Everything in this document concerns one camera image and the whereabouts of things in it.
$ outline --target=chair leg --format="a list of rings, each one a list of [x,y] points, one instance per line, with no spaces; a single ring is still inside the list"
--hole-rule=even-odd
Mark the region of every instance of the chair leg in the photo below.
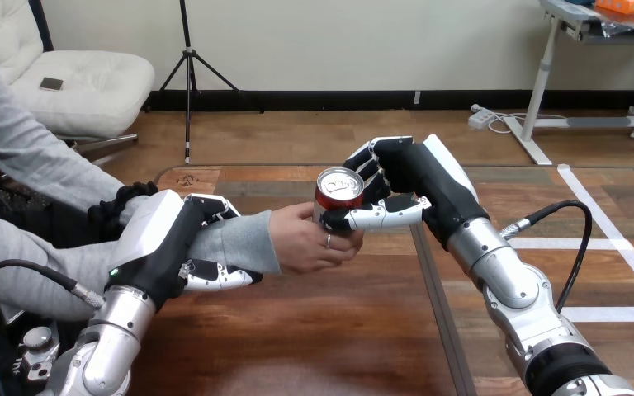
[[[117,144],[123,144],[127,142],[137,142],[137,134],[123,134],[113,139],[100,140],[97,142],[79,144],[77,151],[81,154],[88,153],[93,150],[103,149],[105,147],[114,146]]]

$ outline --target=white armchair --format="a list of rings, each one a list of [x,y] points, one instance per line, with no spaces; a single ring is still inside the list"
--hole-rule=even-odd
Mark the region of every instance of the white armchair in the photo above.
[[[128,140],[123,135],[140,113],[154,68],[131,54],[105,51],[43,52],[27,0],[0,0],[0,72],[16,99],[79,151]],[[64,81],[61,91],[40,89],[45,77]]]

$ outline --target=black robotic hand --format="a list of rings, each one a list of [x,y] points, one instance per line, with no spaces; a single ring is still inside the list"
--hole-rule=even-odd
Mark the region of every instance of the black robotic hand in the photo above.
[[[411,136],[373,139],[344,167],[365,181],[364,206],[325,213],[328,228],[374,229],[424,221],[446,248],[448,238],[466,221],[489,218],[467,175],[435,135],[421,144]],[[403,195],[390,197],[393,192]]]

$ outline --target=can top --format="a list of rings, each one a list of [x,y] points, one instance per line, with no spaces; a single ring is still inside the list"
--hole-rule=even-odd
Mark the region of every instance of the can top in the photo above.
[[[333,200],[352,200],[363,193],[363,179],[345,167],[331,167],[317,177],[317,188]]]

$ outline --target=wall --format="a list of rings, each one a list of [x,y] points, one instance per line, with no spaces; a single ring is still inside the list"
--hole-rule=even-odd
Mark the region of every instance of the wall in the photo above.
[[[184,47],[171,0],[42,2],[56,49],[143,56],[154,89]],[[187,9],[201,56],[240,89],[261,91],[531,89],[549,30],[534,0],[188,0]],[[559,41],[550,89],[634,89],[634,47]],[[185,88],[184,73],[170,88]],[[225,88],[206,70],[199,85]]]

